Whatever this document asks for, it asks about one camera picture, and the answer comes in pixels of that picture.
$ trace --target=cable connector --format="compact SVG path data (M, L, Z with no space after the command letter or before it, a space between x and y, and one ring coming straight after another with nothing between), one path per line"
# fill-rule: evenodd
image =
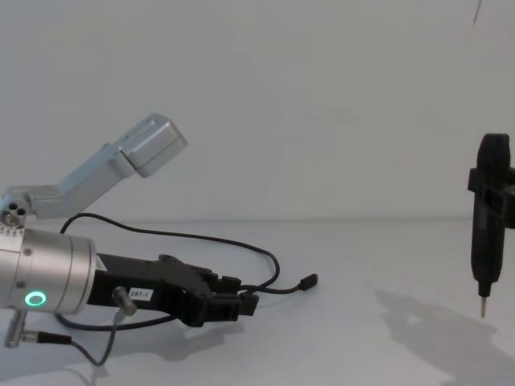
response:
M319 284L319 275L313 273L300 281L299 289L302 291L308 291L317 284Z
M69 335L52 334L44 331L24 331L22 341L25 343L49 343L49 344L72 344L72 337Z
M125 319L125 315L134 316L138 308L130 298L127 290L124 287L117 287L113 291L113 300L120 307L121 313L117 314L117 319L115 318L115 322L117 321L117 325L123 323L123 319Z

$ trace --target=white backdrop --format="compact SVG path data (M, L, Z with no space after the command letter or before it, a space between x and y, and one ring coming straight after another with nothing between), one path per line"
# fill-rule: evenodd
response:
M515 2L49 0L0 6L1 185L53 183L148 113L190 146L121 219L469 216L513 133Z

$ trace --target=white table surface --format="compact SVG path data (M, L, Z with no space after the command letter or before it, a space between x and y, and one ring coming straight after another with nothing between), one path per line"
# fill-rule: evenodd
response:
M485 320L469 265L469 220L148 224L230 237L269 248L282 262L277 286L318 273L319 287L262 295L254 317L190 329L179 322L121 332L112 357L93 368L72 347L0 349L0 384L139 385L513 385L515 235ZM169 253L257 284L270 264L230 246L144 236L105 225L73 226L100 252L154 260ZM88 307L76 320L108 322ZM142 311L135 319L155 316ZM0 334L9 311L0 313ZM65 332L51 315L28 328ZM96 357L104 333L73 332Z

